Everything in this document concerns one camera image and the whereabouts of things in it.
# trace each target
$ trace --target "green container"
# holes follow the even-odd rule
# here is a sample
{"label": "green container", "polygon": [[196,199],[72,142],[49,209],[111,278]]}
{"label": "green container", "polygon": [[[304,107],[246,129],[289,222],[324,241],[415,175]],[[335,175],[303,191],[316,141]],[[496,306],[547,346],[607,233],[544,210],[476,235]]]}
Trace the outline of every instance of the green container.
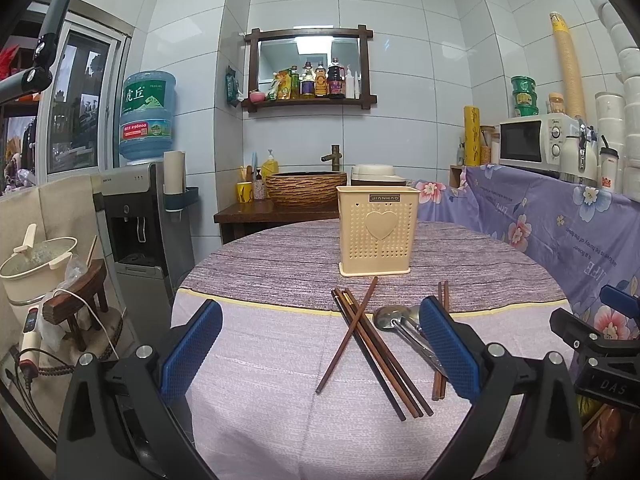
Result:
{"label": "green container", "polygon": [[516,105],[516,117],[528,117],[538,114],[538,108],[533,105]]}
{"label": "green container", "polygon": [[532,78],[525,75],[515,75],[511,78],[513,91],[528,92],[533,94],[536,91],[536,82]]}
{"label": "green container", "polygon": [[513,102],[517,105],[538,106],[538,94],[535,92],[522,92],[516,90],[513,93]]}

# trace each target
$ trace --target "wooden sink basin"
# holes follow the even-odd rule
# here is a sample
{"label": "wooden sink basin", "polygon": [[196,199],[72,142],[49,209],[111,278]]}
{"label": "wooden sink basin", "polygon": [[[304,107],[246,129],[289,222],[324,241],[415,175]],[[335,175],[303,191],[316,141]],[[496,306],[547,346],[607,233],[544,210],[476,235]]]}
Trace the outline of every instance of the wooden sink basin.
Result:
{"label": "wooden sink basin", "polygon": [[337,202],[336,186],[347,184],[343,171],[300,171],[267,177],[267,191],[277,205],[313,207]]}

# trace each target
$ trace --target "wooden counter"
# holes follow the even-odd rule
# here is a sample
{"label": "wooden counter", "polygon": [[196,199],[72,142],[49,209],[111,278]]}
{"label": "wooden counter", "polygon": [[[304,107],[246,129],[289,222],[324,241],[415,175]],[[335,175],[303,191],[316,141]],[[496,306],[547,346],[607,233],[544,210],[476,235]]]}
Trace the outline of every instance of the wooden counter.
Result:
{"label": "wooden counter", "polygon": [[271,200],[256,200],[247,204],[233,204],[213,215],[220,224],[222,243],[272,227],[338,218],[338,203],[315,207],[280,207]]}

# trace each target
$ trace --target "microwave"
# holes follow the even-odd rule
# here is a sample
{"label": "microwave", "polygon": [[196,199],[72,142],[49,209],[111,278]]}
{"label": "microwave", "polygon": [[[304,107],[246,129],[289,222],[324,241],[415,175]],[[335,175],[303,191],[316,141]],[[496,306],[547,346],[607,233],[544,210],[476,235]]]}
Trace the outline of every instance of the microwave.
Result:
{"label": "microwave", "polygon": [[537,171],[559,171],[562,145],[580,131],[566,114],[516,117],[500,124],[500,164]]}

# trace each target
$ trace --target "blue gripper pad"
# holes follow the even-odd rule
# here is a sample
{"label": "blue gripper pad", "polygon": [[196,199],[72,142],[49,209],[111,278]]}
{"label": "blue gripper pad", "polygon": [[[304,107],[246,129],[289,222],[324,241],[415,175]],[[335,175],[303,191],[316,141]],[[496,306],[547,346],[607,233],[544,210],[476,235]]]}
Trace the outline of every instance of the blue gripper pad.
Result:
{"label": "blue gripper pad", "polygon": [[160,396],[167,406],[189,389],[222,329],[222,308],[213,300],[207,300],[194,318],[162,366]]}
{"label": "blue gripper pad", "polygon": [[481,391],[478,363],[453,329],[454,321],[434,300],[430,296],[420,304],[422,333],[447,371],[456,393],[473,404]]}
{"label": "blue gripper pad", "polygon": [[611,285],[605,285],[600,289],[600,301],[627,317],[640,316],[638,299]]}

